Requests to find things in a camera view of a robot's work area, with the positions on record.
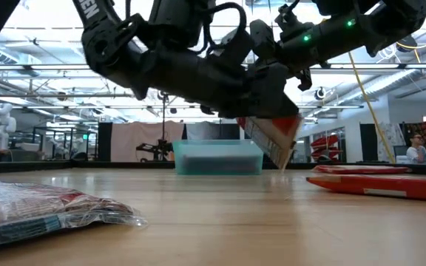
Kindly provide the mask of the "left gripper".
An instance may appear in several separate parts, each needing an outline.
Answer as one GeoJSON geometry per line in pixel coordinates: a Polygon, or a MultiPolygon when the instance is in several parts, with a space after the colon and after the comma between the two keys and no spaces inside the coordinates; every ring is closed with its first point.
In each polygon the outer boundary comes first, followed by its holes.
{"type": "Polygon", "coordinates": [[[218,117],[277,118],[299,109],[284,93],[288,68],[279,63],[246,68],[250,52],[213,52],[198,59],[197,102],[202,113],[218,117]]]}

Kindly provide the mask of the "red popcorn bag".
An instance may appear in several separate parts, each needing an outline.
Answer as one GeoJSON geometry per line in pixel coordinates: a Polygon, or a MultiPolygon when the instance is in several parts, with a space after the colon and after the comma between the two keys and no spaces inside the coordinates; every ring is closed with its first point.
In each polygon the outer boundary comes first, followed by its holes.
{"type": "Polygon", "coordinates": [[[306,180],[337,193],[426,200],[426,177],[335,174],[307,177],[306,180]]]}
{"type": "Polygon", "coordinates": [[[403,174],[410,172],[410,169],[400,166],[318,165],[313,168],[313,171],[327,174],[403,174]]]}
{"type": "Polygon", "coordinates": [[[272,163],[283,171],[291,158],[302,116],[273,119],[238,117],[236,121],[272,163]]]}
{"type": "Polygon", "coordinates": [[[94,222],[147,225],[140,211],[110,198],[52,185],[0,181],[0,245],[94,222]]]}

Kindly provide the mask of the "teal translucent plastic basket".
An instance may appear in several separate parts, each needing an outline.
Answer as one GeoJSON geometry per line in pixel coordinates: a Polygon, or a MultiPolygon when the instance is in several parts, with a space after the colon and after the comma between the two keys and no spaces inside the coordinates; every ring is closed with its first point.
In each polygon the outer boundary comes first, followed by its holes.
{"type": "Polygon", "coordinates": [[[172,145],[178,174],[262,173],[263,151],[250,140],[179,140],[172,145]]]}

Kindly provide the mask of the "beige curtain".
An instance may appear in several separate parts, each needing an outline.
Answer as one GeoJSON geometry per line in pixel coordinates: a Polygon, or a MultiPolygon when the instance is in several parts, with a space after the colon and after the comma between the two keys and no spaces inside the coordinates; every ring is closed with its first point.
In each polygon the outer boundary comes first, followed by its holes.
{"type": "Polygon", "coordinates": [[[184,125],[174,121],[166,121],[162,131],[162,123],[116,123],[112,125],[111,155],[112,162],[140,162],[142,159],[152,160],[154,154],[138,151],[141,144],[157,145],[164,132],[164,140],[168,143],[181,140],[184,125]]]}

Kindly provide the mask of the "black panel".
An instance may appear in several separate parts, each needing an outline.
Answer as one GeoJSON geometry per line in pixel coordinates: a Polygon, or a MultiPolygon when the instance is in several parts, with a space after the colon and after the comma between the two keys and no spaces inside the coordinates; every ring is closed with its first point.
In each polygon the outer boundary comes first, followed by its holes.
{"type": "Polygon", "coordinates": [[[98,124],[98,161],[111,161],[112,123],[98,124]]]}

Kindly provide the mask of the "person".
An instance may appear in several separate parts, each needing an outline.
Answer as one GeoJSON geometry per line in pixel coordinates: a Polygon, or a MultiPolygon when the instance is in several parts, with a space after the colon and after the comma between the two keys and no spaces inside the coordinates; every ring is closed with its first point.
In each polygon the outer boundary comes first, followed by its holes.
{"type": "Polygon", "coordinates": [[[426,148],[424,147],[423,137],[415,133],[410,137],[410,147],[406,151],[407,159],[413,164],[426,164],[426,148]]]}

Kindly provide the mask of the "black rig frame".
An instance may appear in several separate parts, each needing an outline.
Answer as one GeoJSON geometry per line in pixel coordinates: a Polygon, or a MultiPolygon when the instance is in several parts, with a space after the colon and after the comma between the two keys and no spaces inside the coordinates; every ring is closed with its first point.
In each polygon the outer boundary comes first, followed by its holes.
{"type": "Polygon", "coordinates": [[[166,140],[166,107],[169,105],[168,94],[165,92],[159,92],[160,98],[162,100],[162,141],[167,142],[166,140]]]}

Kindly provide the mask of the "black aluminium table frame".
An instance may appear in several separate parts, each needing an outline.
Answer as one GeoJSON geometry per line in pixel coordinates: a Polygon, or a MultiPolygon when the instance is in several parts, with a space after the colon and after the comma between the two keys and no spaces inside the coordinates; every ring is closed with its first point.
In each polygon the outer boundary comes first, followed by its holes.
{"type": "MultiPolygon", "coordinates": [[[[132,169],[173,169],[173,162],[154,163],[114,163],[104,161],[36,161],[36,162],[0,162],[0,173],[23,171],[46,171],[66,168],[132,168],[132,169]]],[[[426,164],[406,165],[414,174],[426,175],[426,164]]]]}

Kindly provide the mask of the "white humanoid robot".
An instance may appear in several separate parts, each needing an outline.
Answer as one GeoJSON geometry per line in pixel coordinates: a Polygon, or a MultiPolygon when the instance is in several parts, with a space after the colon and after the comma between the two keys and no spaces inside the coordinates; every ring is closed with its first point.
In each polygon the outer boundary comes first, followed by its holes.
{"type": "Polygon", "coordinates": [[[16,131],[16,119],[10,115],[12,110],[11,103],[0,103],[0,150],[8,150],[9,133],[16,131]]]}

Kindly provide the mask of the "black tripod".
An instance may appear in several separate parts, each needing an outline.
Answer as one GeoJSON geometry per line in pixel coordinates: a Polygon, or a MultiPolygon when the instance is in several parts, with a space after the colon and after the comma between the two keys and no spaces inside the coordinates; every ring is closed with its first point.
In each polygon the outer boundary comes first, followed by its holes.
{"type": "Polygon", "coordinates": [[[173,145],[167,140],[158,140],[156,145],[142,143],[136,147],[136,151],[145,151],[152,154],[152,159],[141,158],[141,163],[147,162],[166,162],[169,160],[169,154],[173,152],[173,145]]]}

